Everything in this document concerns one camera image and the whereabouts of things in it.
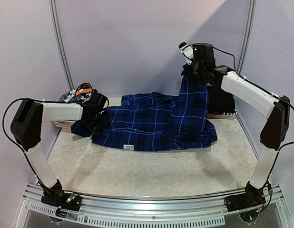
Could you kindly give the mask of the black t-shirt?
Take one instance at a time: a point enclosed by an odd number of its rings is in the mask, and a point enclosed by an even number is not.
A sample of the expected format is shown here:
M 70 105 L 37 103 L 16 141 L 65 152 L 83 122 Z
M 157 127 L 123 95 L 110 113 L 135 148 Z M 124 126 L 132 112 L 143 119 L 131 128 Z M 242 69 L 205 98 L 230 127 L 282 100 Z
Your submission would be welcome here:
M 208 114 L 212 115 L 235 115 L 234 97 L 219 88 L 207 86 L 208 90 Z

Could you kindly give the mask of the blue plaid garment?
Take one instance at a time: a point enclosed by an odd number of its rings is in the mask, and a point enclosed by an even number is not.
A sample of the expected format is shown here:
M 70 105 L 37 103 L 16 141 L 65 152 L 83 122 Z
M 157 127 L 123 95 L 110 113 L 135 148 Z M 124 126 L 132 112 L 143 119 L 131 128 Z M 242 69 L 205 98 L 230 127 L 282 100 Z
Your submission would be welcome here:
M 206 148 L 217 141 L 207 119 L 208 102 L 207 86 L 183 73 L 177 96 L 122 96 L 119 106 L 106 110 L 109 125 L 95 129 L 91 139 L 101 146 L 143 152 Z

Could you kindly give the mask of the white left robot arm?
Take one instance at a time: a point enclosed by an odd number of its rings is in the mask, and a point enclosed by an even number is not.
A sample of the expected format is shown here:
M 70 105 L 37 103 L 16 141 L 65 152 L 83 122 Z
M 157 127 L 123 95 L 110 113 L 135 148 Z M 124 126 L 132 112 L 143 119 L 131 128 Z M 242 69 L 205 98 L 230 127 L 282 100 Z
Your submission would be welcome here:
M 30 168 L 36 175 L 42 188 L 48 190 L 47 198 L 55 206 L 62 206 L 66 201 L 64 193 L 55 188 L 58 179 L 52 172 L 41 147 L 41 129 L 43 123 L 53 121 L 74 121 L 72 130 L 79 130 L 79 135 L 86 137 L 95 128 L 109 124 L 109 99 L 97 92 L 83 102 L 39 101 L 31 98 L 19 98 L 20 105 L 11 121 L 10 141 L 23 152 Z

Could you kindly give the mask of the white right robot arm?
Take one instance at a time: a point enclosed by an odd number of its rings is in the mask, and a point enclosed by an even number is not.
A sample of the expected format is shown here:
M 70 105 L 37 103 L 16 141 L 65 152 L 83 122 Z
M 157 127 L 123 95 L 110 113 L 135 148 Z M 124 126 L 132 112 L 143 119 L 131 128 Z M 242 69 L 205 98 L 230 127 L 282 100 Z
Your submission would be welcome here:
M 236 96 L 267 119 L 260 133 L 262 151 L 241 196 L 243 206 L 251 207 L 259 200 L 281 150 L 289 126 L 290 100 L 266 91 L 228 66 L 217 66 L 215 47 L 211 44 L 181 42 L 178 47 L 186 60 L 186 70 L 200 83 L 210 84 Z

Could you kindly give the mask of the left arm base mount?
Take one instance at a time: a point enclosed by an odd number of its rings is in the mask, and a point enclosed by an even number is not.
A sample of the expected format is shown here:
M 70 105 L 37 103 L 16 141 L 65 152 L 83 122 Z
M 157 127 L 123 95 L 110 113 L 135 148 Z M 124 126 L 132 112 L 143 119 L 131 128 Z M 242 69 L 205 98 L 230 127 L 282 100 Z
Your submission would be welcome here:
M 79 211 L 83 198 L 77 192 L 44 190 L 41 202 L 50 206 Z

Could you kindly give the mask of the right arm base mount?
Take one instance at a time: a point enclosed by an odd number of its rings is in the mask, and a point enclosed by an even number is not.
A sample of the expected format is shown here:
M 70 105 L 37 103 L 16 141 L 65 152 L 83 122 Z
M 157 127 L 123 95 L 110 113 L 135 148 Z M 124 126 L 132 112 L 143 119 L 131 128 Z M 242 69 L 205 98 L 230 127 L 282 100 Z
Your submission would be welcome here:
M 227 207 L 228 212 L 248 209 L 248 208 L 257 208 L 256 212 L 261 213 L 264 211 L 272 199 L 273 191 L 269 191 L 269 200 L 266 201 L 263 191 L 248 191 L 243 194 L 230 195 L 224 199 L 224 205 Z

